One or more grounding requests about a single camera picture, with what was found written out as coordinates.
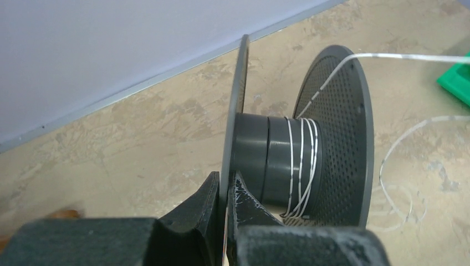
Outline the black cable spool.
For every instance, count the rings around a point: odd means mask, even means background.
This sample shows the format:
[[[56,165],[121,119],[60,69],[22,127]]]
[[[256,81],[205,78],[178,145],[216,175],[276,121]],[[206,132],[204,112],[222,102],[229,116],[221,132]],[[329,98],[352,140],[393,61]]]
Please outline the black cable spool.
[[[323,49],[303,80],[291,117],[244,112],[249,36],[234,72],[219,182],[226,253],[228,186],[239,172],[247,190],[286,226],[365,228],[374,126],[359,55]]]

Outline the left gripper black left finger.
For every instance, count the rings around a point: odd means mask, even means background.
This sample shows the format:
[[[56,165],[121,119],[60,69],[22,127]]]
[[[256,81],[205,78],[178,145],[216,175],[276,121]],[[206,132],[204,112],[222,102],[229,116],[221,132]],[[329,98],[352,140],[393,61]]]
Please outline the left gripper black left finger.
[[[161,218],[44,219],[25,224],[2,265],[219,265],[219,174]]]

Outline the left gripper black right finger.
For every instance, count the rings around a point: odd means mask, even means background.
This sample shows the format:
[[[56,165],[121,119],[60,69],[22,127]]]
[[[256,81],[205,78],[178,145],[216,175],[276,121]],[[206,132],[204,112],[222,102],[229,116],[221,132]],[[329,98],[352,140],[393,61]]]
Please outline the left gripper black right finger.
[[[227,199],[229,265],[390,265],[384,246],[367,229],[282,224],[247,190],[239,172]]]

